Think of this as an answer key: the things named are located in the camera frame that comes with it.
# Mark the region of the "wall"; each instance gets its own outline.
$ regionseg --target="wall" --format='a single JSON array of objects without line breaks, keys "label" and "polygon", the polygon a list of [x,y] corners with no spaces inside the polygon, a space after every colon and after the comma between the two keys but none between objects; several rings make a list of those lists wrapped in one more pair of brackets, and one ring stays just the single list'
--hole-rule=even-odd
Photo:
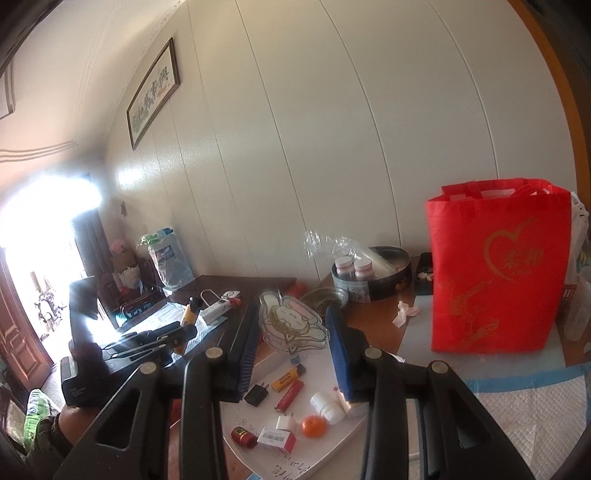
[{"label": "wall", "polygon": [[[131,150],[126,109],[174,38],[181,85]],[[502,0],[187,0],[119,106],[106,163],[125,235],[172,226],[200,274],[317,281],[303,232],[429,248],[444,184],[573,190],[564,111]]]}]

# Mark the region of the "framed calligraphy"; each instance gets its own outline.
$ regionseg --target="framed calligraphy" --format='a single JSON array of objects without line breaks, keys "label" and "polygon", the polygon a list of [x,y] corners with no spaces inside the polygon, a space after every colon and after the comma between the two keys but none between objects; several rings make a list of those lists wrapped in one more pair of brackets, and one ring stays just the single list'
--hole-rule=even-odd
[{"label": "framed calligraphy", "polygon": [[127,109],[127,126],[133,150],[179,85],[177,59],[171,38],[154,60]]}]

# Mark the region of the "gold logo print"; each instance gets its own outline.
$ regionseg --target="gold logo print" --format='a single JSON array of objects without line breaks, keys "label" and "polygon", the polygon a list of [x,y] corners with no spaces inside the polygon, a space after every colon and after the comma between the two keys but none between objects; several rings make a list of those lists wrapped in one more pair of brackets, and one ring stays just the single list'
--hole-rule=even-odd
[{"label": "gold logo print", "polygon": [[[517,247],[517,240],[519,239],[521,231],[527,225],[533,222],[535,222],[535,218],[529,218],[512,232],[509,230],[497,230],[486,239],[484,244],[484,259],[488,267],[495,275],[503,278],[504,280],[515,281],[515,278],[510,277],[505,272],[503,272],[503,270],[513,275],[529,275],[531,274],[530,267],[541,264],[542,257],[544,256],[543,249],[530,248],[524,250]],[[491,258],[491,245],[494,240],[502,237],[506,237],[511,240],[513,247],[509,251],[506,258],[503,260],[502,265],[496,265]]]},{"label": "gold logo print", "polygon": [[461,317],[469,332],[468,337],[457,344],[457,347],[460,350],[466,350],[478,340],[493,334],[499,326],[499,320],[493,318],[491,319],[491,323],[488,325],[484,325],[475,329],[474,322],[477,316],[485,313],[486,309],[479,304],[473,304],[472,308],[469,308],[468,306],[468,300],[470,300],[470,298],[477,293],[483,291],[491,283],[492,280],[481,281],[467,292],[455,297],[450,303],[450,313],[454,316]]}]

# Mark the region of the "white power adapter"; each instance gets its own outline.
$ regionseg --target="white power adapter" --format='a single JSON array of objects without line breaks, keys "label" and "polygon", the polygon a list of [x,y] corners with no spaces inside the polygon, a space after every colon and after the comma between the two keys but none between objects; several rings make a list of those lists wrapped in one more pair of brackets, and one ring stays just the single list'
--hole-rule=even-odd
[{"label": "white power adapter", "polygon": [[205,322],[206,325],[211,325],[214,320],[216,320],[220,315],[223,315],[224,313],[226,313],[228,310],[230,310],[232,308],[232,303],[230,302],[229,299],[235,299],[238,298],[240,296],[240,292],[238,290],[231,290],[231,291],[227,291],[224,295],[222,295],[221,297],[218,297],[216,295],[216,297],[219,298],[219,300],[216,303],[212,303],[211,305],[209,305],[205,310],[202,310],[199,313],[199,316],[203,319],[203,321]]}]

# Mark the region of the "white tray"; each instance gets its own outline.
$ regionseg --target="white tray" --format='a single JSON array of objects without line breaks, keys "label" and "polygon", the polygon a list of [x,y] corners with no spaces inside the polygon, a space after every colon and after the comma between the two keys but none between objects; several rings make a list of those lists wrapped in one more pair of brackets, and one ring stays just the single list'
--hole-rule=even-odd
[{"label": "white tray", "polygon": [[[300,355],[306,373],[301,380],[304,388],[287,410],[293,413],[297,423],[316,412],[310,405],[310,399],[316,392],[323,390],[334,394],[337,386],[335,369],[328,349],[323,352]],[[251,385],[272,383],[282,376],[291,365],[286,356],[273,353],[259,362],[252,372]],[[343,445],[365,424],[365,416],[347,419],[337,425],[329,425],[326,434],[319,439],[303,436],[299,426],[295,431],[297,441],[291,455],[281,453],[264,445],[257,445],[252,450],[237,445],[230,433],[237,426],[242,426],[258,436],[263,427],[275,428],[279,413],[275,406],[289,387],[277,393],[269,387],[267,398],[258,407],[249,405],[244,400],[238,404],[221,403],[222,427],[224,439],[234,454],[244,465],[263,480],[304,480],[324,465]]]}]

